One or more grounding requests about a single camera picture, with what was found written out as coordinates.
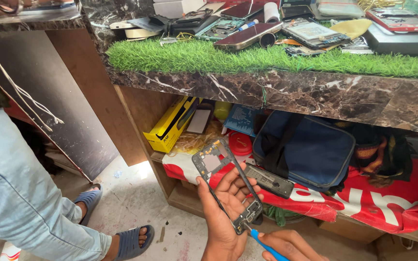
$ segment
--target artificial grass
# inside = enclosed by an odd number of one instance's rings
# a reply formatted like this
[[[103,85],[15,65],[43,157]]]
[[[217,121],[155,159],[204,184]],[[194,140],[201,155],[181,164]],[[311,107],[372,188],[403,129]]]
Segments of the artificial grass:
[[[159,38],[143,41],[119,41],[106,52],[109,63],[118,71],[239,73],[269,71],[316,71],[418,78],[418,57],[389,54],[341,53],[340,48],[316,57],[291,57],[275,45],[269,49],[259,44],[236,53],[216,50],[212,42],[192,39],[160,46]]]

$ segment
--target yellow box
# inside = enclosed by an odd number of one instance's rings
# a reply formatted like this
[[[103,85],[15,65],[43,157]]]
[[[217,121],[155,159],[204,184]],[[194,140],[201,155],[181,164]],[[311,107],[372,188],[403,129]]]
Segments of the yellow box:
[[[149,132],[143,132],[155,151],[170,152],[202,98],[180,96]]]

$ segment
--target yellow cloth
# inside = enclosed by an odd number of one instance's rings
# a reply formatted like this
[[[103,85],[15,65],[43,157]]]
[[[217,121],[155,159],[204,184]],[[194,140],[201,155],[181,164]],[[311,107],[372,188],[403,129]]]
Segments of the yellow cloth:
[[[330,27],[330,29],[332,29],[335,32],[345,34],[351,37],[351,40],[354,40],[357,37],[363,35],[367,31],[367,29],[370,27],[370,25],[372,25],[371,20],[358,19],[358,20],[340,22]],[[337,46],[339,46],[339,44],[330,46],[327,48],[327,50],[331,50]]]

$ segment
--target blue book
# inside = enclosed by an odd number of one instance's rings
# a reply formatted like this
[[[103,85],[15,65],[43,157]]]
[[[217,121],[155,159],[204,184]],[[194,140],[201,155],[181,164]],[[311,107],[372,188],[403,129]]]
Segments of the blue book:
[[[229,116],[224,121],[224,126],[253,137],[254,134],[254,117],[257,114],[268,114],[269,109],[261,109],[259,107],[234,104]]]

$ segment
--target hand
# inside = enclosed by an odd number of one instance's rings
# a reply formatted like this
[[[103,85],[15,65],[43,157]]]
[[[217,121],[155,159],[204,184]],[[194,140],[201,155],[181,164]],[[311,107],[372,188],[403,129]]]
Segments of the hand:
[[[269,234],[259,233],[258,239],[290,261],[330,261],[315,252],[294,230],[280,230]],[[267,261],[277,261],[268,251],[262,252],[262,257]]]
[[[241,169],[246,168],[245,163],[240,163]],[[246,187],[244,181],[239,177],[237,169],[232,169],[220,181],[214,190],[220,203],[231,220],[235,220],[254,200],[250,197],[243,204],[243,200],[251,192]],[[253,178],[247,178],[256,193],[260,192],[261,187]],[[247,232],[237,235],[230,219],[222,211],[217,201],[209,191],[209,187],[202,177],[197,177],[198,194],[201,198],[202,208],[208,225],[208,242],[206,250],[202,256],[204,261],[235,261],[243,254],[246,247]]]

